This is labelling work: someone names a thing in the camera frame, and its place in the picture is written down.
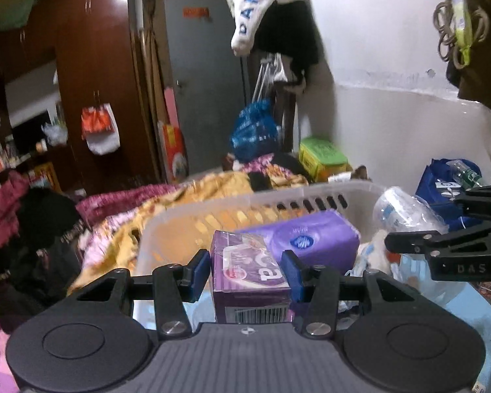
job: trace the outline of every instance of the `black clamp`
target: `black clamp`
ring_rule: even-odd
[[[458,232],[390,233],[386,248],[396,254],[423,254],[437,281],[491,281],[491,186],[469,189],[453,202],[468,217],[484,221]]]

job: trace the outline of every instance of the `gray door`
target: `gray door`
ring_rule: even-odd
[[[225,0],[164,2],[178,122],[195,174],[221,166],[245,106],[242,65],[231,50],[234,19]],[[205,8],[209,18],[184,17],[184,9]]]

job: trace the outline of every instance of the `metal screw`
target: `metal screw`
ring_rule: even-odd
[[[331,327],[327,323],[313,322],[306,326],[306,331],[313,336],[327,335]]]
[[[185,323],[180,321],[169,321],[162,325],[162,331],[167,335],[182,334],[186,328]]]

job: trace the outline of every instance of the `pink blanket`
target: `pink blanket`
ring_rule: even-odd
[[[11,236],[18,234],[16,212],[20,198],[29,190],[29,180],[16,171],[9,173],[9,179],[0,189],[0,248],[8,243]]]
[[[105,193],[84,199],[76,209],[89,226],[94,226],[108,216],[138,207],[148,199],[175,192],[176,185],[150,184],[130,191]]]

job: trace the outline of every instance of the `orange label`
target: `orange label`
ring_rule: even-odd
[[[184,7],[185,18],[209,18],[209,7]]]

